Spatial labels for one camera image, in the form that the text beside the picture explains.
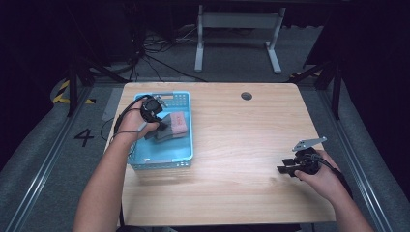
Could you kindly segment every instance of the metal frame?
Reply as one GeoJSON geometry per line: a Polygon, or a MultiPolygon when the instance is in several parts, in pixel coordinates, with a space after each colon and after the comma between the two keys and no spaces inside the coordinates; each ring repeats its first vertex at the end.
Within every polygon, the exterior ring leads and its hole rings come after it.
{"type": "Polygon", "coordinates": [[[204,12],[202,5],[198,11],[198,46],[196,48],[195,67],[197,73],[202,72],[204,54],[203,28],[261,28],[273,29],[273,35],[266,42],[266,49],[271,59],[274,73],[281,73],[278,57],[275,53],[275,44],[278,40],[280,26],[284,18],[285,8],[280,8],[278,13],[221,13],[204,12]]]}

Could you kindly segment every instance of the dark background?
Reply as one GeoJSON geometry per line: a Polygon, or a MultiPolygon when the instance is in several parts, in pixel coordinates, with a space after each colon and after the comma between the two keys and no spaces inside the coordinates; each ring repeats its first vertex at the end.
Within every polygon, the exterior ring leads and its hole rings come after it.
{"type": "MultiPolygon", "coordinates": [[[[307,64],[340,60],[352,102],[409,198],[406,146],[410,97],[406,90],[410,80],[406,68],[410,67],[410,20],[406,14],[410,9],[395,1],[355,3],[359,4],[288,6],[283,25],[326,24],[307,64]]],[[[143,8],[120,2],[1,0],[0,169],[52,108],[50,92],[67,74],[73,57],[87,57],[105,66],[128,61],[138,51],[145,28],[172,41],[176,29],[196,23],[196,14],[194,5],[143,8]]]]}

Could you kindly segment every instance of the blue plastic basket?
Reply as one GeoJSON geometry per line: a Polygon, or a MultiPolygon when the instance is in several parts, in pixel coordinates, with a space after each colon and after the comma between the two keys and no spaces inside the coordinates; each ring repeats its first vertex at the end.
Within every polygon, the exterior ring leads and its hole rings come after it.
{"type": "Polygon", "coordinates": [[[139,93],[135,99],[143,95],[161,96],[167,107],[158,114],[163,118],[169,113],[183,111],[187,122],[187,135],[157,142],[150,138],[139,139],[131,147],[128,164],[135,170],[188,167],[193,157],[192,120],[190,115],[190,93],[187,91],[139,93]]]}

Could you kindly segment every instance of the black and yellow tape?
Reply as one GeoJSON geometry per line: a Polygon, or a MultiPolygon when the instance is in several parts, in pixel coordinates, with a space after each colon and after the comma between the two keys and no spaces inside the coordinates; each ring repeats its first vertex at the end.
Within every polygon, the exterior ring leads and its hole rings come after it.
{"type": "MultiPolygon", "coordinates": [[[[70,81],[66,79],[61,85],[60,89],[58,90],[52,102],[53,103],[70,103],[70,99],[63,98],[64,92],[69,86],[70,86],[70,81]]],[[[97,102],[96,99],[88,99],[87,101],[85,101],[85,103],[96,103],[96,102],[97,102]]]]}

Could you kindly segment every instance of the table top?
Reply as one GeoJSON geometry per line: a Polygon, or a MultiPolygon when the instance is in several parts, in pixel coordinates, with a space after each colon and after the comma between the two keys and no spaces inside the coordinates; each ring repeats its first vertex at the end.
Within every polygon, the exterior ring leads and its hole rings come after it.
{"type": "Polygon", "coordinates": [[[125,223],[176,226],[334,221],[308,184],[279,174],[301,139],[317,138],[294,84],[130,83],[117,116],[137,93],[189,91],[191,167],[133,170],[123,189],[125,223]],[[252,94],[250,101],[241,94],[252,94]]]}

